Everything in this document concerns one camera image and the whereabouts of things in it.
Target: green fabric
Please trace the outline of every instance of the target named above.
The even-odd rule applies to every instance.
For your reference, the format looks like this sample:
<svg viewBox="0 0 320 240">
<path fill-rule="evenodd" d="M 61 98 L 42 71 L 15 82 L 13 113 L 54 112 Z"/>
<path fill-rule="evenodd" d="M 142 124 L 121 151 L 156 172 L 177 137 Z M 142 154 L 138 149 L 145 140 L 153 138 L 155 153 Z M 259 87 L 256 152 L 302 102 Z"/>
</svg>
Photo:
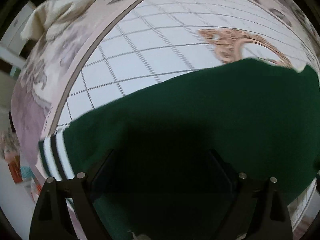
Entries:
<svg viewBox="0 0 320 240">
<path fill-rule="evenodd" d="M 153 240 L 208 239 L 231 200 L 216 194 L 195 153 L 214 148 L 237 172 L 275 176 L 289 204 L 319 170 L 319 113 L 319 81 L 311 67 L 297 73 L 244 59 L 113 101 L 72 122 L 64 138 L 75 174 L 108 148 L 123 150 L 111 193 L 94 203 L 115 240 L 130 239 L 129 229 Z M 155 194 L 141 195 L 146 188 Z M 191 203 L 196 207 L 186 211 Z M 172 208 L 186 212 L 180 222 L 170 216 Z"/>
</svg>

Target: wall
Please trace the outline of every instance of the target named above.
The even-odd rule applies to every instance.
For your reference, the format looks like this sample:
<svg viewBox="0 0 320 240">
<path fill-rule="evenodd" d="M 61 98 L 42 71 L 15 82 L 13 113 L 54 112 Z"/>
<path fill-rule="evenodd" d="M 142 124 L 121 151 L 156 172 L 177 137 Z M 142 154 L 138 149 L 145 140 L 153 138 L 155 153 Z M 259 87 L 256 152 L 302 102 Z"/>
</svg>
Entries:
<svg viewBox="0 0 320 240">
<path fill-rule="evenodd" d="M 22 40 L 22 38 L 20 37 L 20 33 L 22 32 L 29 19 L 30 14 L 34 9 L 34 4 L 28 2 L 11 22 L 10 26 L 8 27 L 0 41 L 1 46 L 11 51 L 16 57 L 19 56 L 23 46 L 27 42 L 26 40 Z"/>
<path fill-rule="evenodd" d="M 11 96 L 16 81 L 8 74 L 0 71 L 0 107 L 1 113 L 4 110 L 9 111 L 11 105 Z"/>
<path fill-rule="evenodd" d="M 8 113 L 0 112 L 0 131 L 7 131 L 9 127 L 10 121 Z"/>
<path fill-rule="evenodd" d="M 22 69 L 26 63 L 26 60 L 20 57 L 18 54 L 0 45 L 0 58 L 9 63 L 12 66 Z"/>
</svg>

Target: grid line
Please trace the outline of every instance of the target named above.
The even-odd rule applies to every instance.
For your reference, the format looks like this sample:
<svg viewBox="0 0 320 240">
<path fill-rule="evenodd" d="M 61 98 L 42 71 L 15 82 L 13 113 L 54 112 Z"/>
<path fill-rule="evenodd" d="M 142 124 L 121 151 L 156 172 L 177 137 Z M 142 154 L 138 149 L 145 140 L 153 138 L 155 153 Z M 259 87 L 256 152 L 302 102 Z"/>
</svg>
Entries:
<svg viewBox="0 0 320 240">
<path fill-rule="evenodd" d="M 162 34 L 161 31 L 158 29 L 155 29 L 152 23 L 150 23 L 147 19 L 145 19 L 143 16 L 141 16 L 136 11 L 133 12 L 136 16 L 138 16 L 150 29 L 152 29 L 159 38 L 161 38 L 168 46 L 171 46 L 172 43 Z M 183 63 L 187 66 L 189 69 L 194 69 L 193 65 L 186 59 L 186 57 L 176 48 L 176 46 L 172 46 L 171 50 L 183 61 Z"/>
<path fill-rule="evenodd" d="M 102 55 L 102 57 L 103 57 L 103 61 L 106 63 L 107 68 L 108 68 L 108 70 L 109 70 L 109 72 L 110 72 L 113 80 L 115 81 L 115 84 L 117 85 L 119 91 L 121 92 L 122 96 L 124 97 L 124 96 L 125 96 L 125 93 L 124 93 L 124 91 L 123 91 L 123 88 L 122 88 L 122 86 L 119 84 L 119 82 L 117 81 L 117 77 L 116 77 L 115 73 L 113 72 L 113 70 L 112 70 L 112 68 L 111 68 L 111 65 L 110 65 L 110 62 L 108 61 L 106 55 L 104 54 L 103 49 L 101 48 L 100 44 L 98 45 L 98 48 L 99 48 L 99 51 L 100 51 L 100 53 L 101 53 L 101 55 Z"/>
<path fill-rule="evenodd" d="M 89 64 L 85 64 L 83 68 L 89 67 L 89 66 L 94 65 L 94 64 L 97 64 L 97 63 L 100 63 L 100 62 L 102 62 L 102 61 L 103 61 L 103 59 L 99 59 L 99 60 L 96 60 L 96 61 L 91 62 L 91 63 L 89 63 Z"/>
<path fill-rule="evenodd" d="M 200 3 L 199 3 L 199 5 L 205 7 L 205 8 L 206 8 L 207 10 L 209 10 L 209 11 L 212 11 L 212 13 L 202 13 L 202 12 L 196 12 L 196 13 L 195 13 L 195 12 L 194 12 L 195 14 L 199 14 L 199 15 L 201 15 L 201 14 L 204 14 L 204 15 L 217 15 L 221 20 L 225 21 L 227 24 L 229 24 L 229 25 L 230 25 L 232 28 L 234 28 L 234 29 L 236 29 L 236 28 L 235 28 L 227 19 L 223 18 L 223 16 L 233 17 L 233 18 L 237 18 L 237 19 L 239 19 L 239 20 L 245 20 L 245 21 L 248 21 L 248 22 L 256 23 L 256 24 L 261 25 L 261 26 L 263 26 L 263 27 L 266 27 L 266 28 L 268 28 L 268 29 L 270 29 L 270 30 L 273 30 L 273 31 L 275 31 L 275 32 L 277 32 L 277 33 L 280 33 L 280 34 L 282 34 L 282 35 L 284 35 L 284 36 L 286 36 L 286 37 L 288 37 L 288 38 L 291 38 L 291 39 L 293 39 L 294 41 L 298 41 L 298 40 L 294 39 L 293 37 L 288 36 L 287 34 L 284 34 L 284 33 L 280 32 L 280 31 L 277 31 L 277 30 L 275 30 L 275 29 L 272 29 L 272 28 L 270 28 L 269 26 L 263 25 L 263 24 L 261 24 L 261 23 L 257 23 L 257 22 L 255 22 L 255 21 L 248 20 L 248 19 L 244 19 L 244 18 L 241 18 L 241 17 L 237 17 L 237 16 L 234 16 L 234 15 L 227 15 L 227 14 L 215 13 L 214 10 L 208 8 L 207 6 L 205 6 L 205 4 L 202 4 L 202 3 L 200 4 Z M 190 14 L 190 13 L 189 13 L 189 12 L 171 12 L 170 14 Z M 155 13 L 155 14 L 144 15 L 143 17 L 154 16 L 154 15 L 167 15 L 167 14 L 166 14 L 166 13 Z"/>
<path fill-rule="evenodd" d="M 181 28 L 181 27 L 225 28 L 225 27 L 221 27 L 221 26 L 212 26 L 212 25 L 184 25 L 184 26 L 154 27 L 154 29 Z M 283 42 L 283 41 L 277 40 L 277 39 L 275 39 L 275 38 L 273 38 L 273 37 L 270 37 L 270 36 L 265 35 L 265 34 L 262 34 L 262 33 L 258 33 L 258 32 L 255 32 L 255 31 L 248 31 L 248 30 L 244 30 L 244 29 L 240 29 L 240 28 L 234 28 L 234 29 L 236 29 L 236 30 L 241 30 L 241 31 L 245 31 L 245 32 L 255 33 L 255 34 L 258 34 L 258 35 L 263 35 L 263 36 L 266 36 L 266 37 L 268 37 L 268 38 L 270 38 L 270 39 L 273 39 L 273 40 L 275 40 L 275 41 L 279 41 L 279 42 L 281 42 L 281 43 L 283 43 L 283 44 L 285 44 L 285 45 L 288 45 L 288 46 L 290 46 L 290 47 L 293 47 L 293 48 L 295 48 L 295 49 L 297 49 L 297 50 L 299 50 L 299 51 L 301 51 L 301 52 L 304 52 L 301 48 L 297 48 L 297 47 L 295 47 L 295 46 L 293 46 L 293 45 L 291 45 L 291 44 L 288 44 L 288 43 L 285 43 L 285 42 Z M 133 33 L 145 32 L 145 31 L 149 31 L 149 30 L 153 30 L 153 29 L 145 29 L 145 30 L 139 30 L 139 31 L 134 31 L 134 32 L 128 32 L 128 33 L 126 33 L 126 34 L 129 35 L 129 34 L 133 34 Z M 110 40 L 115 39 L 115 38 L 119 38 L 119 37 L 121 37 L 121 36 L 122 36 L 122 35 L 117 35 L 117 36 L 111 37 Z"/>
<path fill-rule="evenodd" d="M 209 10 L 209 11 L 212 11 L 212 10 L 209 9 L 205 4 L 199 4 L 199 5 L 202 6 L 202 7 L 204 7 L 204 8 L 206 8 L 206 9 Z M 227 12 L 229 12 L 232 17 L 235 17 L 235 16 L 232 14 L 232 12 L 230 12 L 230 11 L 228 10 L 228 7 L 225 8 L 225 10 L 226 10 Z M 246 23 L 246 20 L 244 20 L 244 19 L 242 19 L 242 18 L 239 18 L 239 20 L 240 20 L 240 22 L 242 22 L 242 23 L 244 24 L 244 26 L 246 26 L 247 28 L 250 28 L 249 25 Z"/>
<path fill-rule="evenodd" d="M 206 69 L 206 68 L 185 69 L 185 70 L 178 70 L 178 71 L 172 71 L 172 72 L 166 72 L 166 73 L 159 73 L 159 74 L 155 73 L 155 74 L 150 74 L 150 75 L 126 78 L 126 79 L 117 80 L 117 81 L 101 84 L 101 85 L 98 85 L 98 86 L 90 87 L 90 88 L 88 88 L 88 91 L 93 90 L 93 89 L 97 89 L 97 88 L 100 88 L 100 87 L 105 87 L 105 86 L 108 86 L 108 85 L 116 84 L 117 82 L 120 83 L 120 82 L 126 82 L 126 81 L 134 80 L 134 79 L 140 79 L 140 78 L 146 78 L 146 77 L 155 77 L 155 76 L 163 76 L 163 75 L 168 75 L 168 74 L 176 74 L 176 73 L 184 73 L 184 72 L 193 72 L 193 71 L 204 70 L 204 69 Z M 76 94 L 77 93 L 70 94 L 68 97 L 73 97 Z"/>
<path fill-rule="evenodd" d="M 236 4 L 238 4 L 238 5 L 243 5 L 243 4 L 237 3 L 237 2 L 235 2 L 235 1 L 233 1 L 233 0 L 227 0 L 227 1 L 232 2 L 232 3 L 236 3 Z M 258 5 L 252 3 L 251 0 L 246 0 L 246 1 L 249 2 L 249 3 L 251 3 L 251 4 L 253 4 L 253 5 L 255 6 L 255 7 L 251 7 L 251 6 L 249 6 L 249 5 L 247 4 L 246 7 L 249 7 L 249 8 L 251 8 L 251 9 L 259 8 L 260 10 L 266 11 L 265 9 L 260 8 Z M 271 17 L 273 17 L 273 18 L 276 19 L 279 23 L 281 23 L 282 26 L 284 26 L 285 28 L 289 29 L 301 42 L 303 42 L 302 39 L 299 38 L 299 36 L 298 36 L 291 28 L 288 28 L 287 26 L 285 26 L 281 21 L 279 21 L 278 18 L 274 17 L 273 15 L 271 15 Z"/>
<path fill-rule="evenodd" d="M 167 10 L 163 9 L 161 6 L 157 5 L 157 4 L 153 4 L 151 3 L 151 5 L 155 6 L 157 9 L 163 11 L 166 15 L 168 15 L 168 17 L 172 20 L 174 20 L 176 23 L 178 23 L 180 26 L 182 26 L 189 34 L 191 34 L 194 38 L 196 38 L 199 42 L 203 42 L 204 39 L 202 39 L 198 34 L 196 34 L 193 30 L 191 30 L 189 27 L 187 27 L 184 22 L 182 22 L 180 19 L 178 19 L 177 17 L 175 17 L 172 13 L 169 13 Z M 202 21 L 204 24 L 210 24 L 209 22 L 207 22 L 206 20 L 204 20 L 202 17 L 198 16 L 197 14 L 194 14 L 191 12 L 191 10 L 187 7 L 184 7 L 185 10 L 188 10 L 191 14 L 195 15 L 200 21 Z M 206 47 L 207 50 L 209 50 L 210 52 L 212 52 L 212 46 L 210 46 L 208 43 L 203 43 L 204 46 Z"/>
<path fill-rule="evenodd" d="M 72 122 L 72 116 L 71 116 L 71 113 L 70 113 L 70 108 L 69 108 L 69 104 L 68 104 L 68 99 L 66 100 L 66 104 L 67 104 L 69 116 L 70 116 L 70 119 L 71 119 L 71 122 Z"/>
<path fill-rule="evenodd" d="M 161 5 L 167 5 L 167 4 L 179 4 L 179 5 L 181 5 L 181 4 L 190 4 L 190 5 L 193 5 L 193 4 L 198 4 L 198 5 L 215 5 L 215 4 L 211 4 L 211 3 L 180 3 L 180 2 L 174 2 L 174 3 L 166 3 L 166 4 L 161 4 Z M 233 7 L 229 7 L 229 6 L 223 6 L 223 7 L 227 7 L 227 8 L 230 8 L 230 9 L 234 9 L 234 10 L 238 10 L 238 11 L 243 11 L 243 12 L 246 12 L 246 13 L 250 13 L 250 12 L 247 12 L 247 11 L 244 11 L 244 10 L 240 10 L 240 9 L 238 9 L 238 8 L 233 8 Z M 170 12 L 171 14 L 189 14 L 189 12 L 188 13 L 186 13 L 186 12 Z M 191 13 L 194 13 L 194 14 L 217 14 L 217 15 L 223 15 L 223 16 L 230 16 L 230 17 L 235 17 L 235 18 L 237 18 L 236 16 L 233 16 L 233 15 L 225 15 L 225 14 L 220 14 L 220 13 L 202 13 L 202 12 L 191 12 Z M 154 15 L 163 15 L 164 13 L 152 13 L 152 14 L 146 14 L 146 15 L 144 15 L 144 17 L 148 17 L 148 16 L 154 16 Z M 261 17 L 261 16 L 258 16 L 258 15 L 256 15 L 256 14 L 253 14 L 253 13 L 250 13 L 250 14 L 252 14 L 252 15 L 255 15 L 255 16 L 257 16 L 257 17 L 260 17 L 260 18 L 262 18 L 262 19 L 264 19 L 264 20 L 267 20 L 267 21 L 269 21 L 270 22 L 270 20 L 269 19 L 266 19 L 266 18 L 264 18 L 264 17 Z M 131 19 L 127 19 L 127 20 L 122 20 L 123 22 L 128 22 L 128 21 L 132 21 L 132 20 L 136 20 L 136 19 L 138 19 L 138 17 L 136 17 L 136 18 L 131 18 Z M 273 22 L 271 22 L 272 24 L 274 24 L 274 25 L 277 25 L 277 27 L 283 27 L 283 24 L 282 23 L 280 23 L 279 25 L 278 24 L 276 24 L 276 23 L 273 23 Z"/>
<path fill-rule="evenodd" d="M 91 107 L 92 107 L 92 109 L 94 109 L 94 105 L 93 105 L 93 103 L 92 103 L 92 100 L 91 100 L 91 97 L 90 97 L 90 94 L 89 94 L 89 91 L 88 91 L 88 88 L 87 88 L 87 84 L 85 83 L 82 70 L 81 70 L 81 76 L 82 76 L 82 80 L 83 80 L 83 83 L 84 83 L 85 91 L 87 92 L 87 96 L 88 96 L 88 98 L 89 98 L 89 100 L 90 100 Z"/>
<path fill-rule="evenodd" d="M 117 30 L 120 32 L 120 34 L 124 37 L 124 39 L 126 40 L 126 42 L 129 44 L 129 46 L 133 49 L 133 52 L 137 54 L 137 56 L 139 57 L 139 59 L 142 61 L 142 63 L 144 64 L 144 66 L 147 68 L 147 70 L 150 72 L 150 74 L 154 74 L 155 71 L 153 70 L 153 68 L 151 67 L 151 65 L 147 62 L 147 60 L 144 58 L 144 56 L 140 53 L 140 51 L 138 51 L 137 47 L 133 44 L 133 42 L 130 40 L 130 38 L 124 33 L 124 31 L 122 30 L 122 28 L 119 25 L 116 25 Z M 158 76 L 155 76 L 155 80 L 158 83 L 161 83 L 161 80 Z"/>
<path fill-rule="evenodd" d="M 249 14 L 251 14 L 251 15 L 255 15 L 256 17 L 259 17 L 259 18 L 262 18 L 263 20 L 269 21 L 270 23 L 272 23 L 273 25 L 276 25 L 277 27 L 281 27 L 281 28 L 283 28 L 283 29 L 284 29 L 284 28 L 287 29 L 287 27 L 284 26 L 283 23 L 281 23 L 281 22 L 278 21 L 278 20 L 276 21 L 277 23 L 274 23 L 274 22 L 271 22 L 270 19 L 264 18 L 264 17 L 262 17 L 262 16 L 260 16 L 260 15 L 257 15 L 257 14 L 254 14 L 254 13 L 252 13 L 252 12 L 248 12 L 248 11 L 245 11 L 245 10 L 241 10 L 241 9 L 239 9 L 239 8 L 230 7 L 230 6 L 227 6 L 227 5 L 220 5 L 220 4 L 214 4 L 214 3 L 199 3 L 199 2 L 197 2 L 197 3 L 174 2 L 174 3 L 163 3 L 163 4 L 160 4 L 160 5 L 168 5 L 168 4 L 190 4 L 190 5 L 199 4 L 199 5 L 217 5 L 217 6 L 220 6 L 220 7 L 227 7 L 227 8 L 230 8 L 230 9 L 234 9 L 234 10 L 238 10 L 238 11 L 242 11 L 242 12 L 249 13 Z M 162 14 L 162 13 L 148 14 L 148 15 L 145 15 L 145 16 L 153 16 L 153 15 L 160 15 L 160 14 Z M 124 19 L 124 20 L 122 20 L 122 21 L 123 21 L 123 22 L 127 22 L 127 21 L 131 21 L 131 20 L 135 20 L 135 19 L 137 19 L 137 18 L 131 18 L 131 19 L 128 19 L 128 20 L 125 20 L 125 19 Z"/>
<path fill-rule="evenodd" d="M 265 37 L 268 37 L 268 38 L 271 38 L 267 35 L 264 35 L 264 34 L 261 34 L 261 33 L 257 33 L 257 34 L 260 34 L 261 36 L 265 36 Z M 170 48 L 170 47 L 183 47 L 183 46 L 193 46 L 193 45 L 211 45 L 211 46 L 214 46 L 210 43 L 189 43 L 189 44 L 180 44 L 180 45 L 170 45 L 170 46 L 160 46 L 160 47 L 153 47 L 153 48 L 147 48 L 147 49 L 140 49 L 138 50 L 139 52 L 143 52 L 143 51 L 146 51 L 146 50 L 153 50 L 153 49 L 163 49 L 163 48 Z M 115 57 L 120 57 L 120 56 L 123 56 L 123 55 L 128 55 L 128 54 L 132 54 L 132 53 L 135 53 L 135 51 L 129 51 L 129 52 L 125 52 L 125 53 L 121 53 L 121 54 L 117 54 L 117 55 L 113 55 L 113 56 L 110 56 L 108 57 L 107 59 L 111 59 L 111 58 L 115 58 Z M 298 60 L 301 60 L 300 58 L 297 58 L 295 56 L 291 56 L 291 55 L 288 55 L 288 54 L 285 54 L 284 55 L 288 56 L 288 57 L 292 57 L 292 58 L 295 58 L 295 59 L 298 59 Z"/>
<path fill-rule="evenodd" d="M 58 124 L 57 127 L 67 126 L 67 125 L 70 125 L 70 124 L 71 124 L 71 122 Z"/>
</svg>

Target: striped cuff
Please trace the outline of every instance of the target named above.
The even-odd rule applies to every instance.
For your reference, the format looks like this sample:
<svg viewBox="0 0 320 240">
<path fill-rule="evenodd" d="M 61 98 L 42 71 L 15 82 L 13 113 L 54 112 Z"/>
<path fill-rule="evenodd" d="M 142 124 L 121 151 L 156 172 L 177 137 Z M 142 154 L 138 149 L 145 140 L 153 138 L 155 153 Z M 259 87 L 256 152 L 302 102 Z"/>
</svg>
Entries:
<svg viewBox="0 0 320 240">
<path fill-rule="evenodd" d="M 75 175 L 64 144 L 63 131 L 40 141 L 39 149 L 43 167 L 49 176 L 55 177 L 57 181 L 74 178 Z"/>
</svg>

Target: white towel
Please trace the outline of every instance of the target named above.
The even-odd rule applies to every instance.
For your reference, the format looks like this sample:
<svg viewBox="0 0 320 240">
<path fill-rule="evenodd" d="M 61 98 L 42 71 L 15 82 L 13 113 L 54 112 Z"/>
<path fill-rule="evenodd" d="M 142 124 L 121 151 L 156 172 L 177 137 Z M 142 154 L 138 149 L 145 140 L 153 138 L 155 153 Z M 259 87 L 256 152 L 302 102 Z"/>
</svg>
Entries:
<svg viewBox="0 0 320 240">
<path fill-rule="evenodd" d="M 39 40 L 46 32 L 46 40 L 62 33 L 76 18 L 83 14 L 95 0 L 47 0 L 30 15 L 21 32 L 23 40 Z"/>
</svg>

